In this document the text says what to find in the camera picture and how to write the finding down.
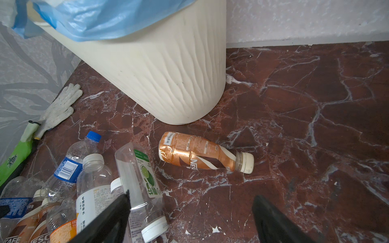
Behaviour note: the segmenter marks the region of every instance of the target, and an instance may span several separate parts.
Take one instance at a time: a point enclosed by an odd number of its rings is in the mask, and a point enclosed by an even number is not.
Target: wall baseboard
[[[289,40],[227,43],[227,48],[247,48],[247,47],[280,46],[280,45],[316,45],[316,44],[353,43],[353,42],[385,41],[385,40],[389,40],[389,32],[371,34],[371,35],[329,36],[329,37],[314,37],[314,38],[289,39]]]

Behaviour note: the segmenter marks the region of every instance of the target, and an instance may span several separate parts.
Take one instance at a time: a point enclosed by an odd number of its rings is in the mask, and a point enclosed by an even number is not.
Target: red marble floor
[[[317,242],[389,238],[389,42],[227,50],[219,104],[172,126],[80,64],[84,95],[47,132],[23,174],[43,180],[89,130],[117,177],[115,151],[145,147],[164,190],[170,228],[160,242],[259,242],[251,213],[262,194]],[[204,136],[254,154],[250,175],[162,163],[166,131]]]

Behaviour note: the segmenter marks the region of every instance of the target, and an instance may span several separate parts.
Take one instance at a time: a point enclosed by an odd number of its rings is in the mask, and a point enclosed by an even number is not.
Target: green lime label
[[[137,159],[137,164],[139,167],[139,171],[143,177],[143,184],[147,189],[147,193],[150,198],[161,198],[162,193],[155,180],[155,175],[152,171],[151,164],[149,161],[149,157],[142,153],[141,151],[134,150],[135,157]]]

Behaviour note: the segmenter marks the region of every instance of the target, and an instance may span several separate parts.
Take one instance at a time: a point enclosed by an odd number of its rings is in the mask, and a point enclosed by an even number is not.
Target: white trash can
[[[113,40],[75,42],[32,6],[28,16],[158,120],[196,121],[219,102],[226,84],[226,0],[187,8]]]

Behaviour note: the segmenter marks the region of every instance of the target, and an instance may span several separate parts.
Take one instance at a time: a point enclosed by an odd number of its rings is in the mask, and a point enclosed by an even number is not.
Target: cotton glove
[[[82,90],[80,88],[79,84],[69,84],[69,86],[63,88],[62,92],[40,117],[38,122],[41,126],[34,134],[35,139],[40,140],[47,130],[56,127],[73,114],[74,109],[71,105],[81,97]]]

